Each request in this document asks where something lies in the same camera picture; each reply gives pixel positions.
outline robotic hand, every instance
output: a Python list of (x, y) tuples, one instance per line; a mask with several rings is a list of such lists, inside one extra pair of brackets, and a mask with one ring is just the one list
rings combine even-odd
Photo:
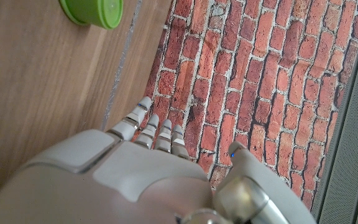
[(106, 133), (83, 131), (40, 153), (0, 190), (0, 223), (315, 223), (308, 209), (239, 142), (212, 194), (188, 160), (181, 127), (158, 126), (148, 97)]

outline wooden table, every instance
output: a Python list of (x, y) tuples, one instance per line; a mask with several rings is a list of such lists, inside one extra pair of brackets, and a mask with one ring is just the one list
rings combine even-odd
[(104, 30), (72, 23), (58, 0), (0, 0), (0, 187), (40, 151), (133, 108), (169, 6), (125, 0), (119, 27)]

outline red brick wall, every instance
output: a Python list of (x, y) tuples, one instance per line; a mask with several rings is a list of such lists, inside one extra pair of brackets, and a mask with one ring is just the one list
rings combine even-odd
[(311, 207), (358, 50), (358, 1), (173, 0), (145, 95), (216, 188), (233, 140)]

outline wooden surface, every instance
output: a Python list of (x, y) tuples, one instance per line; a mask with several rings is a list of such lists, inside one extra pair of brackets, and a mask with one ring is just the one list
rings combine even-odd
[[(58, 1), (0, 0), (0, 187), (40, 151), (101, 128), (137, 3), (104, 30), (72, 23)], [(119, 116), (144, 93), (169, 4), (142, 2), (117, 91), (134, 100), (115, 101)]]
[(133, 109), (132, 105), (139, 102), (143, 97), (137, 94), (138, 91), (144, 93), (147, 80), (152, 69), (155, 52), (161, 38), (162, 30), (154, 23), (164, 24), (167, 18), (170, 1), (154, 0), (144, 1), (143, 7), (139, 12), (138, 22), (135, 26), (135, 33), (146, 34), (147, 38), (141, 35), (134, 35), (132, 44), (127, 53), (124, 68), (122, 69), (121, 85), (118, 86), (117, 94), (114, 97), (111, 116), (108, 119), (105, 129), (111, 128), (121, 117), (125, 116)]

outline green lid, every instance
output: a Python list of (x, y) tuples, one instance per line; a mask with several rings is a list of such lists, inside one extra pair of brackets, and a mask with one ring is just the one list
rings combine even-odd
[(105, 29), (118, 26), (122, 0), (60, 0), (66, 15), (76, 24), (94, 24)]

